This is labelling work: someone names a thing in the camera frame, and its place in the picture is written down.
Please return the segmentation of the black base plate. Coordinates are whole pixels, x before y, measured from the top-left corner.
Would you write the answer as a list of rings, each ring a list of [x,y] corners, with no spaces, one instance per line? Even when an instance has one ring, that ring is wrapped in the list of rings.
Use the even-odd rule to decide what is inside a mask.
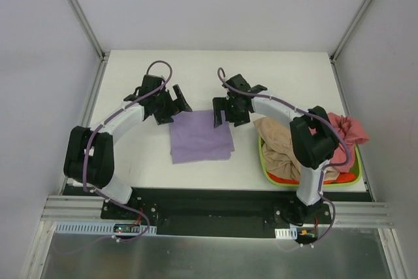
[[[136,188],[141,209],[158,235],[274,238],[288,226],[294,191]]]

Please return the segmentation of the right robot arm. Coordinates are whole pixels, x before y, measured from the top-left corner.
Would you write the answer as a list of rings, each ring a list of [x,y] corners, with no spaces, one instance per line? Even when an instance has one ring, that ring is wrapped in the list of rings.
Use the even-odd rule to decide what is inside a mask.
[[[258,84],[250,86],[241,74],[226,79],[223,68],[217,76],[226,89],[225,97],[212,99],[214,127],[223,122],[235,127],[250,122],[250,114],[257,113],[280,122],[290,130],[293,153],[301,164],[300,183],[297,188],[298,204],[294,206],[295,218],[309,223],[317,216],[315,204],[321,201],[325,167],[330,165],[334,151],[343,143],[333,128],[325,109],[316,106],[299,108]]]

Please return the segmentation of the pink t shirt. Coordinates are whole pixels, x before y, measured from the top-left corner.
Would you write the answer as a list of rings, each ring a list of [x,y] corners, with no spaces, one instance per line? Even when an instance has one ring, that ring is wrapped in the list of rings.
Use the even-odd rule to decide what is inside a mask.
[[[364,144],[370,140],[368,133],[361,122],[351,116],[328,113],[330,124],[337,130],[349,149],[349,161],[345,165],[334,167],[338,172],[349,172],[355,162],[355,146]]]

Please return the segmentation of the left aluminium frame post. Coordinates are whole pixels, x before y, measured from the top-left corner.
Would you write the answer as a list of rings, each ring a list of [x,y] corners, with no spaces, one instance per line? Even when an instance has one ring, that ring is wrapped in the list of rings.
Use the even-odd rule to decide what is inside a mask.
[[[97,57],[104,61],[107,57],[106,52],[104,51],[102,45],[99,43],[99,40],[86,16],[79,0],[67,0],[75,18],[77,19],[82,31],[84,32],[87,40],[89,41],[91,47],[93,48]]]

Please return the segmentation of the right aluminium frame post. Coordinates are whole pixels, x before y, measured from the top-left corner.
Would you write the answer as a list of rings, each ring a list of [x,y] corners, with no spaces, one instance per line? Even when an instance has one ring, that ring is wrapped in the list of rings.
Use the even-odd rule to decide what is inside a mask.
[[[339,40],[336,48],[333,50],[330,55],[330,62],[335,64],[343,49],[346,47],[349,39],[353,36],[355,30],[360,24],[361,20],[364,18],[365,14],[368,12],[368,9],[372,5],[374,0],[362,0],[358,9],[354,13],[352,19],[350,20],[346,30],[344,31],[341,39]]]

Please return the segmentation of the aluminium frame post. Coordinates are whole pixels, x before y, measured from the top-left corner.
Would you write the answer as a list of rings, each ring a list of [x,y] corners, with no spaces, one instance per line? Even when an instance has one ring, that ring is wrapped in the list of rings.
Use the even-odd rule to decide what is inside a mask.
[[[346,30],[344,31],[341,39],[339,40],[336,48],[333,50],[330,55],[330,62],[335,64],[343,49],[346,47],[349,39],[353,36],[355,30],[360,24],[361,20],[364,18],[365,14],[368,12],[368,9],[372,5],[374,0],[362,0],[358,9],[354,13],[352,19],[350,20]]]
[[[77,19],[82,31],[84,32],[87,40],[89,41],[91,47],[93,48],[97,57],[104,61],[107,57],[106,52],[104,51],[102,45],[99,43],[99,40],[86,16],[79,0],[67,0],[75,18]]]

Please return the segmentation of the orange t shirt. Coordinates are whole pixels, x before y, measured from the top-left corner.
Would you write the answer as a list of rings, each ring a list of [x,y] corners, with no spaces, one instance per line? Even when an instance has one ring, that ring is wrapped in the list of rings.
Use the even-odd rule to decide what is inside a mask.
[[[278,186],[298,186],[299,181],[293,179],[285,179],[274,176],[273,174],[265,171],[266,178],[275,185]],[[334,180],[325,180],[326,186],[350,186],[359,180],[359,175],[353,172],[341,172]]]

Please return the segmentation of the beige t shirt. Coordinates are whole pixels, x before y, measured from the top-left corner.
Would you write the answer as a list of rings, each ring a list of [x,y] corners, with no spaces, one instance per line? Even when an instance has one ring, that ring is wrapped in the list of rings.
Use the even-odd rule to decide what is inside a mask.
[[[253,124],[262,139],[266,171],[280,178],[300,181],[301,164],[293,152],[290,130],[270,117],[259,118]]]

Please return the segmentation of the purple t shirt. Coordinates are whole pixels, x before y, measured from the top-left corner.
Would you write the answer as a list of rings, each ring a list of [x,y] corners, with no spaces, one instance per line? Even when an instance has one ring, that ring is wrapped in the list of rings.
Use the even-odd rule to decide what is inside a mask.
[[[212,110],[182,112],[169,124],[174,164],[228,160],[234,152],[229,125],[214,127]]]

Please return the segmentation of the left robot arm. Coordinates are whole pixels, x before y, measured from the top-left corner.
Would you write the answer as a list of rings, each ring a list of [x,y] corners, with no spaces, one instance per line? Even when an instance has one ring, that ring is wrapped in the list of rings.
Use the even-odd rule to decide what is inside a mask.
[[[123,99],[121,105],[93,127],[71,130],[63,173],[116,203],[115,211],[130,220],[138,212],[133,189],[115,174],[114,145],[134,126],[150,116],[157,125],[172,123],[174,116],[191,112],[179,85],[173,85],[176,98],[161,77],[146,74],[142,85]]]

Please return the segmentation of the aluminium front rail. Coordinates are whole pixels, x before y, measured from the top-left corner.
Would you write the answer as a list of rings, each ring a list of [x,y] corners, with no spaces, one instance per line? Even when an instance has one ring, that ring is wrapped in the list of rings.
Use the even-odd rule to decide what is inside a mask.
[[[101,197],[51,195],[47,198],[41,220],[55,222],[115,222],[102,218]],[[334,224],[343,228],[393,229],[393,216],[386,203],[335,201]]]

